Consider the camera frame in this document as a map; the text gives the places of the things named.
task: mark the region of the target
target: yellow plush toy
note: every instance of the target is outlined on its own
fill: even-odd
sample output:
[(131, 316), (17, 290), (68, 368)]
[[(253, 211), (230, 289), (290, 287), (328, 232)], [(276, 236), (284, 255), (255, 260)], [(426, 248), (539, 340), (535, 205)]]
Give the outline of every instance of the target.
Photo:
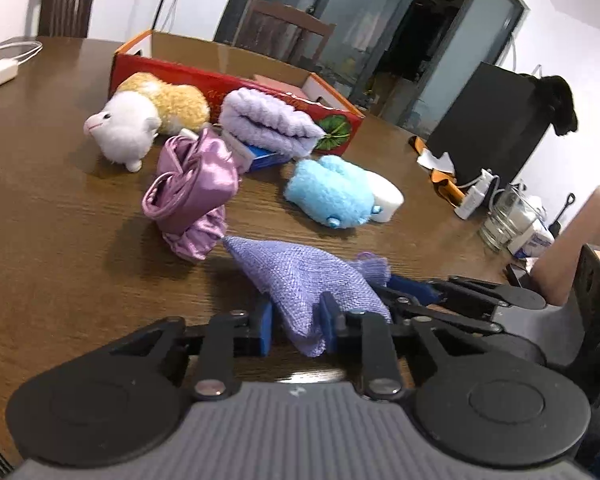
[(126, 78), (116, 92), (133, 91), (147, 97), (157, 108), (159, 133), (174, 135), (183, 128), (198, 132), (209, 121), (209, 105), (195, 86), (172, 85), (147, 72)]

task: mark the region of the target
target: blue plush toy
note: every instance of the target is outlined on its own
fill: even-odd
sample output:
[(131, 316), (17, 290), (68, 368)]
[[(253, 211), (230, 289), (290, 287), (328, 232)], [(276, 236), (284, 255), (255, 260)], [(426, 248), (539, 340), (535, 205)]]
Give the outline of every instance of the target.
[(382, 210), (365, 170), (336, 155), (298, 162), (285, 198), (316, 222), (340, 229), (362, 225)]

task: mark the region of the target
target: red cardboard box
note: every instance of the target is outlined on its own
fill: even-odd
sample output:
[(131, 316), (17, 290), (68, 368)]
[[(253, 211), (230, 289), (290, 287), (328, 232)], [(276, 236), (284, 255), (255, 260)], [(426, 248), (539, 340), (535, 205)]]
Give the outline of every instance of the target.
[[(343, 154), (365, 118), (315, 73), (221, 43), (145, 31), (114, 54), (109, 95), (136, 72), (152, 73), (167, 83), (198, 87), (209, 103), (213, 123), (218, 121), (224, 97), (233, 90), (255, 88), (278, 97), (306, 112), (325, 130), (323, 149), (316, 150), (321, 153)], [(253, 80), (255, 75), (301, 88), (308, 98), (259, 84)]]

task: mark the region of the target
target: purple knit sock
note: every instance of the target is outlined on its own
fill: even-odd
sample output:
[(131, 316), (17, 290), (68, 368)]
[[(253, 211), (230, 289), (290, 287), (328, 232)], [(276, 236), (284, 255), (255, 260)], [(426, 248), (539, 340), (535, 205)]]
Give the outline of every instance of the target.
[(379, 261), (384, 258), (345, 262), (315, 247), (235, 236), (222, 243), (256, 288), (271, 296), (289, 339), (309, 357), (324, 351), (322, 331), (314, 323), (314, 305), (323, 292), (331, 292), (343, 311), (363, 308), (391, 322), (387, 307), (358, 271), (372, 269), (372, 279), (382, 281), (388, 273)]

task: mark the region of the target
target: white plush toy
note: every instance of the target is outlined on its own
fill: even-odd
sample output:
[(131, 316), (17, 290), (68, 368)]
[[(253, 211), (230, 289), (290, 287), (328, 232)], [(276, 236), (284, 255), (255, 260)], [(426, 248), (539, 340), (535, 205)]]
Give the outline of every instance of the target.
[(148, 98), (137, 92), (117, 92), (100, 113), (85, 121), (84, 133), (93, 137), (107, 159), (135, 173), (142, 168), (142, 158), (161, 123)]

